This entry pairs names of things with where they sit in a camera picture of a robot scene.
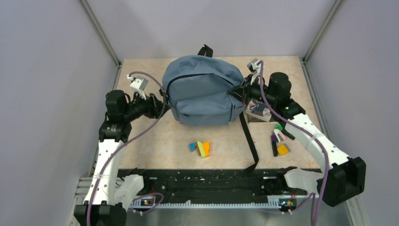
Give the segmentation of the blue student backpack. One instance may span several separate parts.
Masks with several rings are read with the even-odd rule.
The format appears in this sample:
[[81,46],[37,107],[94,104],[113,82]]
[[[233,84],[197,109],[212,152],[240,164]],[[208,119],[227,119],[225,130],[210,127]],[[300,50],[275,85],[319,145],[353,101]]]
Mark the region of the blue student backpack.
[[165,98],[174,118],[182,125],[222,126],[239,119],[254,163],[259,156],[244,115],[243,83],[240,70],[213,57],[213,49],[203,45],[196,55],[172,61],[162,77]]

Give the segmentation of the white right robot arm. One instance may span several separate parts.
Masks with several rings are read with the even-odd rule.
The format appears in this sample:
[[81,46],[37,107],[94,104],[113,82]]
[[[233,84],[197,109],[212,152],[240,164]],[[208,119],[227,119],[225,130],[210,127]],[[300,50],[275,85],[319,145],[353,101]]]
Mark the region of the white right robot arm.
[[228,93],[240,101],[267,100],[272,118],[295,137],[311,154],[321,172],[296,167],[283,169],[276,181],[282,194],[293,189],[315,193],[323,202],[334,207],[364,192],[366,163],[352,158],[334,145],[311,121],[306,111],[291,97],[292,84],[285,73],[272,73],[268,85],[261,85],[259,77],[246,77],[242,84]]

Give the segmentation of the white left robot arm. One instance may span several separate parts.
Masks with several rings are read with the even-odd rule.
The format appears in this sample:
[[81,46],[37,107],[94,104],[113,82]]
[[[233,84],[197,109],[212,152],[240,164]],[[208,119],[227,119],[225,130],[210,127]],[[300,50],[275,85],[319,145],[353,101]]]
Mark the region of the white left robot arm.
[[131,122],[145,116],[159,120],[168,110],[165,99],[151,93],[142,97],[138,92],[130,97],[122,90],[106,94],[106,113],[99,129],[98,156],[92,181],[84,201],[76,205],[73,215],[82,226],[123,226],[130,204],[139,194],[150,191],[151,182],[140,175],[130,175],[116,186],[123,149],[148,132],[145,129],[134,138],[129,135]]

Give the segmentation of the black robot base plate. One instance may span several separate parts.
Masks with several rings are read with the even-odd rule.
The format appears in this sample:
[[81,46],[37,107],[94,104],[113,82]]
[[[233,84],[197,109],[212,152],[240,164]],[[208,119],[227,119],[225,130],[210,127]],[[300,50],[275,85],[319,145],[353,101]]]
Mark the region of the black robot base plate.
[[283,182],[283,169],[120,169],[117,177],[144,178],[140,195],[163,194],[155,200],[162,204],[250,204],[266,203],[273,195],[307,195]]

